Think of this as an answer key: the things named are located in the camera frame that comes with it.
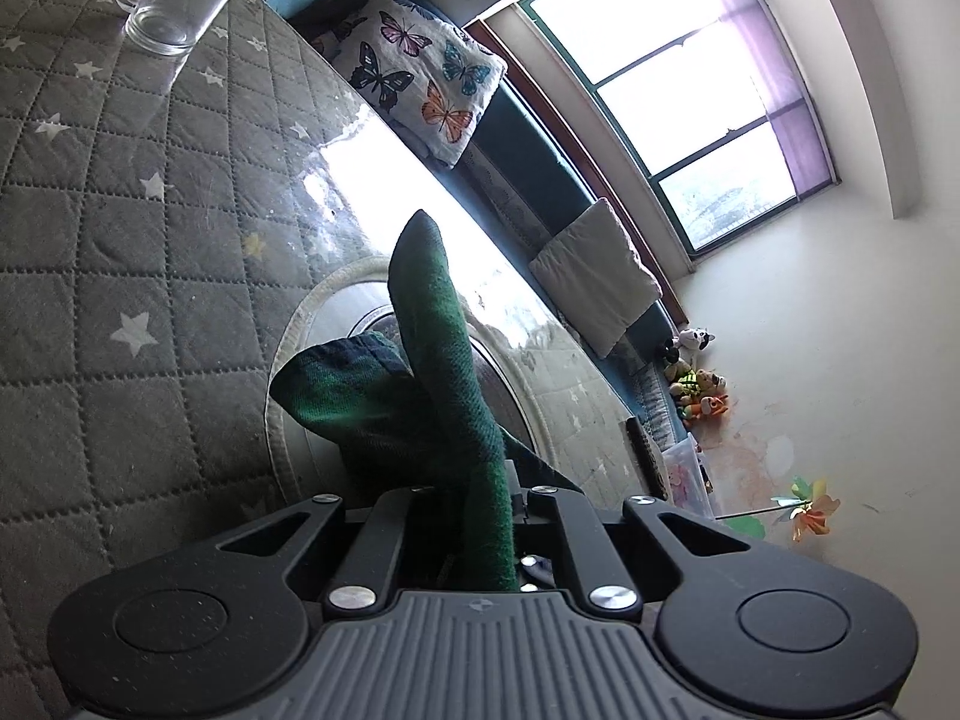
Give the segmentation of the butterfly print pillow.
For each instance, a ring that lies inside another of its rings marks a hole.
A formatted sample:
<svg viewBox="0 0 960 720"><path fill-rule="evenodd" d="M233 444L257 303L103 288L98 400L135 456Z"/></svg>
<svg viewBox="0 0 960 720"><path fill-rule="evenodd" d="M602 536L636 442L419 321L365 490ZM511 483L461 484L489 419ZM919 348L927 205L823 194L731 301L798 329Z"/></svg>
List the butterfly print pillow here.
<svg viewBox="0 0 960 720"><path fill-rule="evenodd" d="M410 148L451 169L506 73L506 62L412 0L368 0L313 46Z"/></svg>

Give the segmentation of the brown bear plush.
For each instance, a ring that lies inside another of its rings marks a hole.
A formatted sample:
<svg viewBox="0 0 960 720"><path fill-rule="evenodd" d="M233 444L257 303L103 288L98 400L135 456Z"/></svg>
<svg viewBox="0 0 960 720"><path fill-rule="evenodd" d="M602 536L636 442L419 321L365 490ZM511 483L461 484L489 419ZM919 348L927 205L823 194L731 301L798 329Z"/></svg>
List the brown bear plush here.
<svg viewBox="0 0 960 720"><path fill-rule="evenodd" d="M665 377L669 380L669 394L674 400L722 397L727 392L724 377L708 369L693 369L681 359L665 368Z"/></svg>

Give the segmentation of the clear plastic storage box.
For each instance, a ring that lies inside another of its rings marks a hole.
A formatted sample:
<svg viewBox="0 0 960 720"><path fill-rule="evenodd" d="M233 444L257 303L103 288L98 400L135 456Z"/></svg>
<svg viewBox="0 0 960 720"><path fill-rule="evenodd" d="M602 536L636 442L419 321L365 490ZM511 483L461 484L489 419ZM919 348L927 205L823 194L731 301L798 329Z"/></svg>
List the clear plastic storage box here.
<svg viewBox="0 0 960 720"><path fill-rule="evenodd" d="M700 517L715 518L713 483L693 434L662 450L638 418L625 421L625 434L647 494Z"/></svg>

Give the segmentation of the black and white cow plush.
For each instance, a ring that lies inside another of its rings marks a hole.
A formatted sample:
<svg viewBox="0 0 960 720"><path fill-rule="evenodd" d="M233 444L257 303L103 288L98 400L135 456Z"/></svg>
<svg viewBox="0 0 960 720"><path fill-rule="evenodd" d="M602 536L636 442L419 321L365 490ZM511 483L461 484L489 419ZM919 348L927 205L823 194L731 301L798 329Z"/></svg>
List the black and white cow plush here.
<svg viewBox="0 0 960 720"><path fill-rule="evenodd" d="M713 333L701 327L682 328L674 337L674 346L688 353L699 353L715 341Z"/></svg>

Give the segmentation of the orange tiger plush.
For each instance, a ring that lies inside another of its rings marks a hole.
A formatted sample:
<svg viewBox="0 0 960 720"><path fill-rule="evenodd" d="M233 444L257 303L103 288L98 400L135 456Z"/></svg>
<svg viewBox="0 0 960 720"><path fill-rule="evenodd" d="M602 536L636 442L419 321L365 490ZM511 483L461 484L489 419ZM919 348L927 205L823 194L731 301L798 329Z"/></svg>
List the orange tiger plush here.
<svg viewBox="0 0 960 720"><path fill-rule="evenodd" d="M726 415L727 411L729 411L729 403L726 395L706 395L683 405L679 415L686 426L690 426L693 422L720 418Z"/></svg>

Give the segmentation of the grey quilted star table cover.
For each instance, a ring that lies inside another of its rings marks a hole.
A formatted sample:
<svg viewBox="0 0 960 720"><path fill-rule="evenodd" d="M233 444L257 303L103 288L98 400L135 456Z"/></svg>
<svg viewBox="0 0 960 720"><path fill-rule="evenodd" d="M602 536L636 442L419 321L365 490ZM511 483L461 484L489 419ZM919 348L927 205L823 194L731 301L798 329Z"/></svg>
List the grey quilted star table cover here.
<svg viewBox="0 0 960 720"><path fill-rule="evenodd" d="M190 54L114 0L2 0L2 712L67 708L46 649L82 583L347 486L268 396L304 346L395 325L387 262L443 236L488 403L613 509L628 411L472 216L262 0Z"/></svg>

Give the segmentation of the window with green frame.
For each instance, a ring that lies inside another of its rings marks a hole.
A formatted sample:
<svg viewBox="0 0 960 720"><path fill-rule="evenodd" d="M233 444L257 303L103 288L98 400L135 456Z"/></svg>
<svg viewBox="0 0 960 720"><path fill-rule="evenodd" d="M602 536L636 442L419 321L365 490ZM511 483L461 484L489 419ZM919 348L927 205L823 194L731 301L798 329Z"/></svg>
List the window with green frame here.
<svg viewBox="0 0 960 720"><path fill-rule="evenodd" d="M488 26L530 75L578 88L692 259L836 181L763 0L514 0Z"/></svg>

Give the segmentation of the round built-in induction cooker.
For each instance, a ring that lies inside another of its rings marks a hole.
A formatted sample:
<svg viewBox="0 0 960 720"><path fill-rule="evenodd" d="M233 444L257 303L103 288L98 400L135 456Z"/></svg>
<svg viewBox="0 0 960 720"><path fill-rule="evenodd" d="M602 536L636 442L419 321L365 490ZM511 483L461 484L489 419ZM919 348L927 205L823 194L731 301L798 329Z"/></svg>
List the round built-in induction cooker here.
<svg viewBox="0 0 960 720"><path fill-rule="evenodd" d="M364 332L314 344L270 382L290 418L337 447L343 497L366 507L394 489L462 488L493 507L508 463L542 483L542 459L483 400L448 259L395 252L387 288L400 343Z"/></svg>

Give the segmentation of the blue corner sofa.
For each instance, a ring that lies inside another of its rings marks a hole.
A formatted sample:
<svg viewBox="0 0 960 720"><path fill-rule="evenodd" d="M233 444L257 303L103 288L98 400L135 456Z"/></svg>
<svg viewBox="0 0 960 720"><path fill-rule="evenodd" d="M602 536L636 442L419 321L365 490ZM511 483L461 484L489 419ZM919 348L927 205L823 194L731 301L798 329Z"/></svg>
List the blue corner sofa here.
<svg viewBox="0 0 960 720"><path fill-rule="evenodd" d="M278 15L332 59L343 37L359 27L359 10L370 0L267 0ZM454 21L431 0L394 0L394 4L432 25L454 28ZM459 200L526 280L529 262L553 236L574 223L597 200L610 203L613 218L652 271L662 298L625 330L607 358L594 362L630 411L661 444L686 438L686 427L669 395L661 353L683 317L662 268L623 203L602 190L596 179L569 157L531 106L523 88L506 75L491 96L466 154L451 169L436 161L428 167Z"/></svg>

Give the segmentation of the colourful paper pinwheel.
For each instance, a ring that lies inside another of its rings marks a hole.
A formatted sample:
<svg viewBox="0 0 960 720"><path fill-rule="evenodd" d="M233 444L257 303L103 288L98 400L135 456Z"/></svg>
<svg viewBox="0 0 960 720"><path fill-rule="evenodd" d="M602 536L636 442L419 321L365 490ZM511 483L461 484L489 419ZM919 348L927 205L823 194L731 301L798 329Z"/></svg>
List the colourful paper pinwheel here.
<svg viewBox="0 0 960 720"><path fill-rule="evenodd" d="M839 507L841 500L828 493L825 479L807 481L802 476L794 476L788 494L771 497L770 504L763 507L718 515L716 520L734 532L758 539L766 538L766 522L788 523L791 539L800 543L807 535L832 533L830 518Z"/></svg>

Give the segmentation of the white plain cushion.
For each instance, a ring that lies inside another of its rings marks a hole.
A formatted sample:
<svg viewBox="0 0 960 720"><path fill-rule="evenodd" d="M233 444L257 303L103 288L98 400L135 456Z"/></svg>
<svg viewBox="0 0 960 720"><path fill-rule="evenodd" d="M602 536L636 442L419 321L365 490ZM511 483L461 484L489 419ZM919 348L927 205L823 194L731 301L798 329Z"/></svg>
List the white plain cushion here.
<svg viewBox="0 0 960 720"><path fill-rule="evenodd" d="M568 224L529 263L530 273L599 358L662 298L661 283L607 199Z"/></svg>

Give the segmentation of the green plaid flannel garment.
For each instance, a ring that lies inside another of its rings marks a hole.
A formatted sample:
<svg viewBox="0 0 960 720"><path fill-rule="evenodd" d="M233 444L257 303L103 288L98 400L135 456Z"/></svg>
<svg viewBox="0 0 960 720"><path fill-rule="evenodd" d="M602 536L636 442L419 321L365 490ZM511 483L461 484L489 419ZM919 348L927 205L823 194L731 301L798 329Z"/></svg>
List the green plaid flannel garment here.
<svg viewBox="0 0 960 720"><path fill-rule="evenodd" d="M376 332L296 353L270 395L340 450L348 502L394 489L436 496L439 580L467 592L517 587L506 468L530 486L566 478L496 422L473 369L464 312L438 224L417 211L389 262L387 288L402 340Z"/></svg>

